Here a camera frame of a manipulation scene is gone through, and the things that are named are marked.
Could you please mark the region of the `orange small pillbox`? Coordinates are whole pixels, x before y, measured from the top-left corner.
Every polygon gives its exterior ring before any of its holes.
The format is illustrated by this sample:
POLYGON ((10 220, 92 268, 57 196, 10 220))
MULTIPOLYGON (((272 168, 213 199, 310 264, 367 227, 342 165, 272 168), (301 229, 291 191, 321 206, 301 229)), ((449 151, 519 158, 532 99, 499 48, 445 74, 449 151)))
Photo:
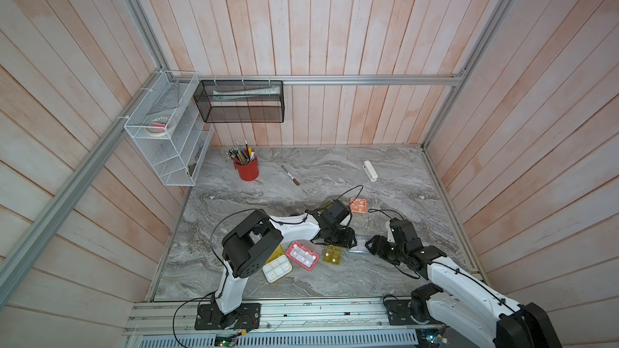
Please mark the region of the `orange small pillbox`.
POLYGON ((349 207, 354 214, 366 214, 368 212, 368 203, 365 199, 351 198, 349 207))

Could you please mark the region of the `blue pillbox clear lid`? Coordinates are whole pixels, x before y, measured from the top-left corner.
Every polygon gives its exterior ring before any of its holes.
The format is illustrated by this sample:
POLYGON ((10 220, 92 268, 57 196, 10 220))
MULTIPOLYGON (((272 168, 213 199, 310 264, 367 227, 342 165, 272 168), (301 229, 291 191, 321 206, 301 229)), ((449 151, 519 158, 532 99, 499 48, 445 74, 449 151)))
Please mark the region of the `blue pillbox clear lid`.
POLYGON ((361 244, 357 244, 354 247, 351 247, 350 249, 348 249, 349 253, 352 254, 360 254, 360 255, 367 255, 370 253, 370 251, 366 248, 366 246, 361 243, 361 244))

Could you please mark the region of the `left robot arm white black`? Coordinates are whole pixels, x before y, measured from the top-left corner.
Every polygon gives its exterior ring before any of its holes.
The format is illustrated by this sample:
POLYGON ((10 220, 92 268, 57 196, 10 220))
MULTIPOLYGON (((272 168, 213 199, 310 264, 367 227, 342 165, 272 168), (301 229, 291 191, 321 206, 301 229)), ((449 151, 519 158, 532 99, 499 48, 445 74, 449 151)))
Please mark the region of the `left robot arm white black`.
POLYGON ((271 216, 262 209, 245 209, 243 213, 247 217, 223 237, 218 256, 224 273, 214 304, 224 316, 240 307, 248 278, 281 243, 319 240, 338 247, 356 246, 351 209, 338 199, 288 217, 271 216))

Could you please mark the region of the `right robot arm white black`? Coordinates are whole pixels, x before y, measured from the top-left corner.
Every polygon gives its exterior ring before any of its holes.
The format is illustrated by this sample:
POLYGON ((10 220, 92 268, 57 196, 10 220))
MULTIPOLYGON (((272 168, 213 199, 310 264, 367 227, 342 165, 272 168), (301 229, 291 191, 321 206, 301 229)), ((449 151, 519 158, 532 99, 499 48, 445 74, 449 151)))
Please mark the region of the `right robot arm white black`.
POLYGON ((383 298, 390 325, 440 322, 479 347, 559 347, 547 313, 521 304, 466 272, 435 246, 425 246, 412 222, 393 218, 390 236, 375 235, 365 246, 374 256, 427 280, 408 300, 383 298))

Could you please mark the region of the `small yellow transparent pillbox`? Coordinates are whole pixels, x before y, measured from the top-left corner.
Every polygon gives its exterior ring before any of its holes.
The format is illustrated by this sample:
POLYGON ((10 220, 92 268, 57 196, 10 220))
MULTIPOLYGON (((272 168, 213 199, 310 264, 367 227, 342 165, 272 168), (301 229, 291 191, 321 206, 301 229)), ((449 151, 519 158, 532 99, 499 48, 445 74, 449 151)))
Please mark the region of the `small yellow transparent pillbox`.
POLYGON ((343 249, 340 246, 327 245, 323 253, 323 261, 329 264, 339 265, 343 249))

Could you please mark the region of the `pink pillbox clear lid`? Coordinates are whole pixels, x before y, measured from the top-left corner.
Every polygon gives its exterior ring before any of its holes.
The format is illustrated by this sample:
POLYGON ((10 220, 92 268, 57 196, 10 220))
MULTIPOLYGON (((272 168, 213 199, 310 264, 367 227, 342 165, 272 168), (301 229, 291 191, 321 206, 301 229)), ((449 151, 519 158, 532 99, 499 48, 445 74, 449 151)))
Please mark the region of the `pink pillbox clear lid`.
POLYGON ((289 259, 303 267, 307 271, 312 271, 319 261, 319 254, 298 241, 293 241, 285 253, 289 259))

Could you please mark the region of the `yellow lid white pillbox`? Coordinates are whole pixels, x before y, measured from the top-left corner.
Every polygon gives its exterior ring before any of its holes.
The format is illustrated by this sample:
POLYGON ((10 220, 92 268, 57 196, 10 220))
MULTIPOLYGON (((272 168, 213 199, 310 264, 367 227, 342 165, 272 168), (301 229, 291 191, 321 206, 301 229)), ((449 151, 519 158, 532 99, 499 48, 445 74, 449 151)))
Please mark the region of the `yellow lid white pillbox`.
POLYGON ((272 284, 292 272, 293 267, 282 246, 278 246, 262 267, 267 282, 272 284))

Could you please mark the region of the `white rectangular case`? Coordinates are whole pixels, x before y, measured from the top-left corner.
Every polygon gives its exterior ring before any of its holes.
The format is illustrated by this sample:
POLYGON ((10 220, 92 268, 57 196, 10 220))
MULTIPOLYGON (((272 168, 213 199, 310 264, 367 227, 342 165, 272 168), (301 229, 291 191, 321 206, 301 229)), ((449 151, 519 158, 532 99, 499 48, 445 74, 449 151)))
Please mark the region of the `white rectangular case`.
POLYGON ((369 160, 364 161, 363 169, 366 172, 370 182, 376 182, 378 180, 377 171, 369 160))

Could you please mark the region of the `red pen cup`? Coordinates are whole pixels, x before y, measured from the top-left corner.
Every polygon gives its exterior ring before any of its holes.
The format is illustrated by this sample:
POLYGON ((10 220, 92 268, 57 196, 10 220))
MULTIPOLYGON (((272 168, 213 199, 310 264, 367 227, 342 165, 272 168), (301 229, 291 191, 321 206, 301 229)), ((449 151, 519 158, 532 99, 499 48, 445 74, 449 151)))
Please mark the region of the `red pen cup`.
POLYGON ((235 169, 238 171, 240 179, 243 181, 256 180, 260 175, 259 162, 257 158, 251 159, 247 164, 240 164, 236 159, 233 161, 235 169))

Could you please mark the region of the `tape roll on shelf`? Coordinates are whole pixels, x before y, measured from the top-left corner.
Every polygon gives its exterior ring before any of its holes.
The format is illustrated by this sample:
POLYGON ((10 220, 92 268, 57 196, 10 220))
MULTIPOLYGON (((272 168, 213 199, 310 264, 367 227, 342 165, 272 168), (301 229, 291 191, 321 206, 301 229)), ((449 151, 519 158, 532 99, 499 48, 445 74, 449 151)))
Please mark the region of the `tape roll on shelf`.
POLYGON ((144 132, 150 137, 162 138, 171 135, 174 129, 175 122, 172 121, 171 117, 169 115, 161 115, 147 122, 144 132))

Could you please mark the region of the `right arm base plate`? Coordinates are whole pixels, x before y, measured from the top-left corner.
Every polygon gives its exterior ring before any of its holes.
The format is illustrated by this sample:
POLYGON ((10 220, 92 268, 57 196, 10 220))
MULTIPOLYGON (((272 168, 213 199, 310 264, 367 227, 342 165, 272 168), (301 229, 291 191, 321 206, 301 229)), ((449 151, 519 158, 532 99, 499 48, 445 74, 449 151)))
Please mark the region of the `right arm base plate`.
POLYGON ((382 300, 391 326, 414 326, 420 328, 442 328, 446 324, 430 316, 413 316, 409 309, 409 300, 400 300, 388 296, 382 300))

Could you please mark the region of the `brown handled screwdriver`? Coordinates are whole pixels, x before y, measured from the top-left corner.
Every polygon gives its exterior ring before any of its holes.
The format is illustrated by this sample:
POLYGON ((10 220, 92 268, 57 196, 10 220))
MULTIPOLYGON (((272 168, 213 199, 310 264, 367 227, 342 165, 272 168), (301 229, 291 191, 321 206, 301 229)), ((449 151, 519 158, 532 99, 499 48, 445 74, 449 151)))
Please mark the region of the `brown handled screwdriver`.
POLYGON ((281 167, 296 186, 301 185, 299 180, 284 165, 282 165, 281 167))

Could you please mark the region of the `aluminium front rail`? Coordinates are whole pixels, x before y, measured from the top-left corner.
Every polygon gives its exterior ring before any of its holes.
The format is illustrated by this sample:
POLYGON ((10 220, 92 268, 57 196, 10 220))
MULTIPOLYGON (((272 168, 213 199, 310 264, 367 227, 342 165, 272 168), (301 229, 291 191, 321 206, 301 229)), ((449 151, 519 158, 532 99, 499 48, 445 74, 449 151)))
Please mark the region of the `aluminium front rail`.
POLYGON ((123 331, 124 347, 357 347, 443 344, 453 328, 391 326, 383 297, 254 300, 260 326, 195 330, 198 306, 208 301, 136 304, 123 331))

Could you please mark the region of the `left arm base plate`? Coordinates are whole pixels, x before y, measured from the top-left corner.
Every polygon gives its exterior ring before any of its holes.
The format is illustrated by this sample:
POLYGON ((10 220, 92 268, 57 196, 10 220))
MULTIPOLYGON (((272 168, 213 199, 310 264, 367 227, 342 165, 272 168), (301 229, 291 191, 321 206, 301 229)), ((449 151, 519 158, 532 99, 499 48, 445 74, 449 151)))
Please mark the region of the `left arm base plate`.
POLYGON ((200 304, 195 330, 254 330, 260 326, 260 303, 242 303, 238 309, 224 314, 216 303, 200 304))

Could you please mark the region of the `black mesh wall basket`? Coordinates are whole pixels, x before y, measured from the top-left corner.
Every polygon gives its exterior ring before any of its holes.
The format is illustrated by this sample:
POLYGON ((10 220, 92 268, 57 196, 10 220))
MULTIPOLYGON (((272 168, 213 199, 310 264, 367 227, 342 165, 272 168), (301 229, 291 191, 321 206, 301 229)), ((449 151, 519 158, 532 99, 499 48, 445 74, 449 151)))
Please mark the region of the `black mesh wall basket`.
POLYGON ((283 83, 274 80, 201 80, 193 100, 206 123, 282 123, 283 83))

